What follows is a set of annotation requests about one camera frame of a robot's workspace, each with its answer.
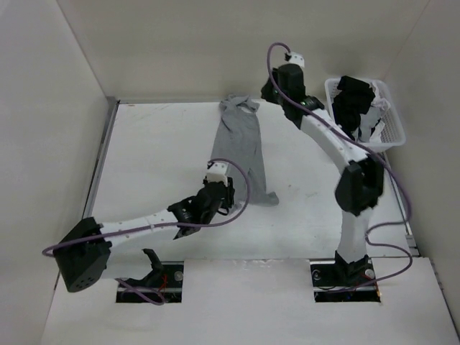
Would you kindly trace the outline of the white tank top in basket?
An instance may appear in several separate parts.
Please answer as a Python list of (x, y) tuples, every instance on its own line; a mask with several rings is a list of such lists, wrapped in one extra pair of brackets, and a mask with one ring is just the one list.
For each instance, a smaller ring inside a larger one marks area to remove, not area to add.
[(383, 116), (390, 110), (391, 103), (381, 95), (382, 89), (378, 82), (373, 80), (370, 86), (374, 92), (374, 99), (366, 114), (360, 115), (360, 123), (351, 136), (356, 142), (381, 143), (385, 128)]

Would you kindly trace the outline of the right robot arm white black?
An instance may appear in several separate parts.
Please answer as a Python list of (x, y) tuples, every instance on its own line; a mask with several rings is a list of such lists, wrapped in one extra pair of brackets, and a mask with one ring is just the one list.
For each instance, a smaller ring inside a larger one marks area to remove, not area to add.
[(384, 168), (376, 157), (348, 141), (316, 97), (306, 95), (299, 65), (287, 63), (268, 71), (262, 98), (281, 106), (285, 117), (316, 142), (340, 174), (335, 199), (342, 211), (341, 239), (333, 276), (342, 287), (355, 286), (369, 266), (365, 233), (383, 193)]

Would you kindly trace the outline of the grey tank top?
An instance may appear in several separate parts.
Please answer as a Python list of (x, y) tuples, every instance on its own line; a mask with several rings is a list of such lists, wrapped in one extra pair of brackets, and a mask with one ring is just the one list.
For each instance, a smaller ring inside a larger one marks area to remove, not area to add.
[(231, 160), (244, 171), (241, 174), (234, 166), (229, 166), (237, 206), (247, 198), (256, 206), (279, 204), (276, 193), (267, 190), (258, 109), (259, 103), (250, 96), (229, 95), (219, 104), (221, 119), (211, 158)]

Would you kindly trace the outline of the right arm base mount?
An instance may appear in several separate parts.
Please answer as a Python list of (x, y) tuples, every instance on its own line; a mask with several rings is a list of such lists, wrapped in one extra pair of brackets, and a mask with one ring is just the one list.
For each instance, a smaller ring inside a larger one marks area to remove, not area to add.
[(369, 259), (364, 269), (349, 281), (339, 277), (334, 261), (313, 261), (310, 263), (313, 297), (317, 303), (379, 303), (377, 284), (359, 287), (375, 278), (374, 267)]

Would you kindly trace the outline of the white perforated plastic basket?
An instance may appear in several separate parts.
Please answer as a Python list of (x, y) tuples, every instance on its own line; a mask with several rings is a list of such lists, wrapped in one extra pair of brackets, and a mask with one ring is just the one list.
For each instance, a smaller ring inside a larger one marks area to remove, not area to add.
[[(341, 78), (329, 78), (324, 82), (327, 109), (333, 120), (335, 116), (332, 104), (334, 97), (340, 93), (337, 89), (340, 80)], [(390, 103), (389, 109), (381, 111), (382, 117), (377, 125), (377, 133), (372, 134), (370, 142), (364, 145), (375, 152), (384, 152), (391, 147), (404, 145), (406, 143), (405, 131), (387, 85), (377, 79), (361, 78), (361, 81), (370, 84), (373, 88), (376, 87), (375, 90), (379, 91), (379, 97), (385, 98)]]

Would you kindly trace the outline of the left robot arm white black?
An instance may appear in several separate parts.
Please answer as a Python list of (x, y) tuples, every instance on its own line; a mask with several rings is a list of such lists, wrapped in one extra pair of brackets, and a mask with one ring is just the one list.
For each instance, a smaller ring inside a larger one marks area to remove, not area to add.
[(161, 278), (160, 260), (150, 247), (158, 241), (173, 241), (209, 227), (217, 214), (228, 215), (234, 205), (232, 179), (203, 182), (194, 196), (168, 206), (161, 212), (128, 221), (99, 223), (94, 217), (80, 220), (52, 249), (65, 286), (80, 292), (102, 278), (109, 258), (123, 244), (140, 240), (139, 248), (150, 262), (137, 268), (131, 281), (151, 287)]

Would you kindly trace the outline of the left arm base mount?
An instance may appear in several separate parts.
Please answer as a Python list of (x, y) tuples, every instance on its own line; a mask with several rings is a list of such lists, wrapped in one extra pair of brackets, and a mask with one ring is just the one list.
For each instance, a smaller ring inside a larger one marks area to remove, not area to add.
[(156, 303), (181, 303), (184, 267), (184, 262), (163, 262), (162, 270), (150, 269), (142, 279), (122, 280)]

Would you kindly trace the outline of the black tank top in basket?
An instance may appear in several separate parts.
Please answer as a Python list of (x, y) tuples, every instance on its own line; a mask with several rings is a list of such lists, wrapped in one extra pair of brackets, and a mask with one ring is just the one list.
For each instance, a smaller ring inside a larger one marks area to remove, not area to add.
[(333, 98), (332, 108), (336, 123), (357, 141), (361, 115), (365, 115), (375, 94), (369, 83), (344, 75), (337, 85), (339, 93)]

